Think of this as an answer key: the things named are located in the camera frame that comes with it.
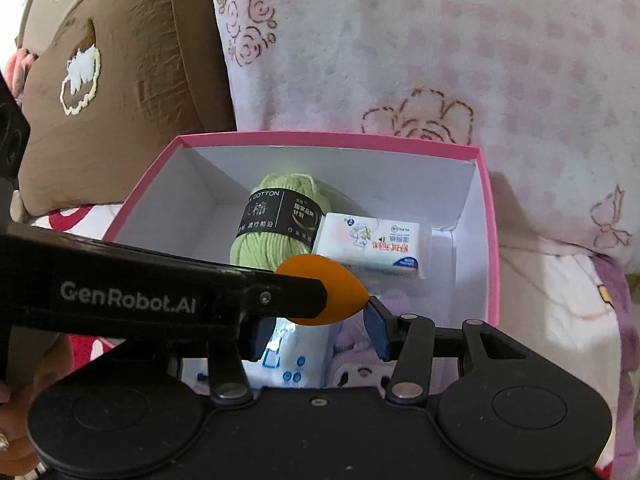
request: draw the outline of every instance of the orange beauty blender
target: orange beauty blender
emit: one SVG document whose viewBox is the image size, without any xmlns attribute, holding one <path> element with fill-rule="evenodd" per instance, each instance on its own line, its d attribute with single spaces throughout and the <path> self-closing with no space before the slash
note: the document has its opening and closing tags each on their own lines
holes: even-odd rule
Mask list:
<svg viewBox="0 0 640 480">
<path fill-rule="evenodd" d="M 360 280 L 340 264 L 317 254 L 299 254 L 284 261 L 276 274 L 315 278 L 326 289 L 326 307 L 315 318 L 294 318 L 299 325 L 318 326 L 337 323 L 361 311 L 369 293 Z"/>
</svg>

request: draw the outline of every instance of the light green yarn skein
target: light green yarn skein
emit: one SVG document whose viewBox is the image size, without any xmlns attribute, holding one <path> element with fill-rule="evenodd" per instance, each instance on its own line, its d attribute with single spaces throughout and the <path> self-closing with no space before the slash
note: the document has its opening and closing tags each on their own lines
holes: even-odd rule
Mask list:
<svg viewBox="0 0 640 480">
<path fill-rule="evenodd" d="M 326 214 L 330 211 L 329 201 L 320 194 L 312 176 L 294 173 L 289 175 L 268 175 L 252 194 L 261 189 L 291 189 L 316 202 Z M 278 233 L 247 233 L 240 235 L 231 246 L 232 265 L 254 269 L 276 270 L 282 262 L 296 254 L 307 254 L 308 246 L 298 240 Z"/>
</svg>

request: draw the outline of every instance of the purple fabric trim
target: purple fabric trim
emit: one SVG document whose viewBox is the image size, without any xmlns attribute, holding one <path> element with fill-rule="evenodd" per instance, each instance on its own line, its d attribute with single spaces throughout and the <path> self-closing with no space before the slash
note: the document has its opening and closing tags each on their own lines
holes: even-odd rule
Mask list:
<svg viewBox="0 0 640 480">
<path fill-rule="evenodd" d="M 615 451 L 611 480 L 627 480 L 638 463 L 634 439 L 634 397 L 630 372 L 640 367 L 640 336 L 634 322 L 631 294 L 622 267 L 608 256 L 592 256 L 591 261 L 607 288 L 620 330 L 620 394 L 616 419 Z"/>
</svg>

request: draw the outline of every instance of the black yarn label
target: black yarn label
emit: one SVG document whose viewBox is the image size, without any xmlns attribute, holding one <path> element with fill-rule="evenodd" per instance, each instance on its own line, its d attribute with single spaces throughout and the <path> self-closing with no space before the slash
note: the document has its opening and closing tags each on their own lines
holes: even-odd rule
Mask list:
<svg viewBox="0 0 640 480">
<path fill-rule="evenodd" d="M 320 206 L 290 189 L 261 189 L 249 197 L 238 234 L 278 233 L 312 248 L 322 218 Z"/>
</svg>

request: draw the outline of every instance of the box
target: box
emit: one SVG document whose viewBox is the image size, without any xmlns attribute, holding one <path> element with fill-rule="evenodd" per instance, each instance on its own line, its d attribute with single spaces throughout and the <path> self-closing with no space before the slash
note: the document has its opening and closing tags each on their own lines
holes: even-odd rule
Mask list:
<svg viewBox="0 0 640 480">
<path fill-rule="evenodd" d="M 471 146 L 325 132 L 177 137 L 104 239 L 228 263 L 246 200 L 270 173 L 310 174 L 332 211 L 418 222 L 431 232 L 424 279 L 359 276 L 371 294 L 399 288 L 412 314 L 439 326 L 458 328 L 471 318 L 497 324 L 492 194 L 482 152 Z M 455 379 L 453 364 L 443 370 L 443 384 Z"/>
</svg>

